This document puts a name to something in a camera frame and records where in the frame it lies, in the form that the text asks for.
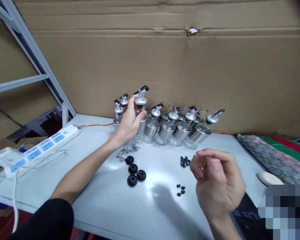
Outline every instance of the computer mouse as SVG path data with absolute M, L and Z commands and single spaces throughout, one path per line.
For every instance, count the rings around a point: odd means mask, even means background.
M 268 172 L 259 172 L 258 178 L 267 186 L 269 185 L 284 185 L 284 183 L 275 175 Z

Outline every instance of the white table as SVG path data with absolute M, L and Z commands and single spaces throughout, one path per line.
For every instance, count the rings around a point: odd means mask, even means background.
M 113 120 L 77 115 L 69 124 L 108 124 Z M 100 147 L 114 127 L 85 127 L 60 150 L 67 153 L 39 170 L 31 170 L 18 179 L 18 208 L 34 213 L 51 195 L 62 177 L 78 162 Z M 180 156 L 192 158 L 195 151 L 185 146 L 140 143 L 131 153 L 138 169 L 146 172 L 144 182 L 133 188 L 127 185 L 128 166 L 112 154 L 94 178 L 73 202 L 74 226 L 100 236 L 117 239 L 213 239 L 208 222 L 198 206 L 196 180 L 189 167 L 180 166 Z M 266 192 L 256 173 L 264 168 L 232 136 L 212 134 L 200 146 L 231 152 L 235 155 L 247 194 L 256 206 Z M 177 196 L 185 186 L 186 193 Z M 12 205 L 12 179 L 0 183 L 0 202 Z

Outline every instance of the metal shelf frame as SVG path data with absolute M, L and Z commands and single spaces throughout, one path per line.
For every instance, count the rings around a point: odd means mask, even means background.
M 0 84 L 0 92 L 24 86 L 37 81 L 44 81 L 62 106 L 63 125 L 68 123 L 68 116 L 77 115 L 67 95 L 63 91 L 56 76 L 43 56 L 30 30 L 24 22 L 13 0 L 0 0 L 0 18 L 6 24 L 38 75 Z

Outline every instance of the black rubber stopper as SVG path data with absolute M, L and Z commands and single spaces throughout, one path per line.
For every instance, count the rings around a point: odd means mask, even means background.
M 144 181 L 146 179 L 147 175 L 143 170 L 139 170 L 137 172 L 137 178 L 140 182 Z
M 135 174 L 138 171 L 138 167 L 135 164 L 131 164 L 128 168 L 130 174 Z
M 127 163 L 128 165 L 131 165 L 133 162 L 134 162 L 134 158 L 133 158 L 132 156 L 128 156 L 128 157 L 126 158 L 126 163 Z
M 128 185 L 130 186 L 130 187 L 134 187 L 135 185 L 137 185 L 137 182 L 138 182 L 138 180 L 137 180 L 137 177 L 135 176 L 135 175 L 130 175 L 129 177 L 128 177 Z

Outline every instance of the white cable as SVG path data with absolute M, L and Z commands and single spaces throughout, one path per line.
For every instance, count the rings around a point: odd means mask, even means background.
M 42 166 L 39 166 L 39 167 L 27 167 L 26 165 L 28 165 L 29 163 L 32 163 L 36 160 L 38 160 L 39 158 L 43 158 L 43 157 L 46 157 L 46 156 L 49 156 L 51 154 L 54 154 L 54 153 L 58 153 L 58 152 L 61 152 L 59 155 L 55 156 L 54 158 L 50 159 L 48 162 L 46 162 L 45 164 L 43 164 Z M 18 208 L 17 208 L 17 203 L 16 203 L 16 191 L 17 191 L 17 179 L 18 179 L 18 172 L 21 168 L 28 168 L 28 169 L 39 169 L 39 168 L 42 168 L 44 167 L 45 165 L 47 165 L 49 162 L 51 162 L 52 160 L 54 160 L 55 158 L 59 157 L 61 154 L 65 153 L 66 151 L 65 150 L 62 150 L 62 151 L 57 151 L 57 152 L 53 152 L 53 153 L 47 153 L 47 154 L 43 154 L 39 157 L 37 157 L 36 159 L 34 159 L 33 161 L 31 162 L 27 162 L 26 164 L 20 166 L 15 175 L 14 175 L 14 182 L 13 182 L 13 192 L 12 192 L 12 205 L 13 205 L 13 211 L 14 211 L 14 224 L 13 224 L 13 230 L 12 230 L 12 233 L 14 233 L 16 230 L 17 230 L 17 226 L 18 226 L 18 221 L 19 221 L 19 212 L 18 212 Z M 10 167 L 15 167 L 15 165 L 11 165 L 11 164 L 6 164 Z

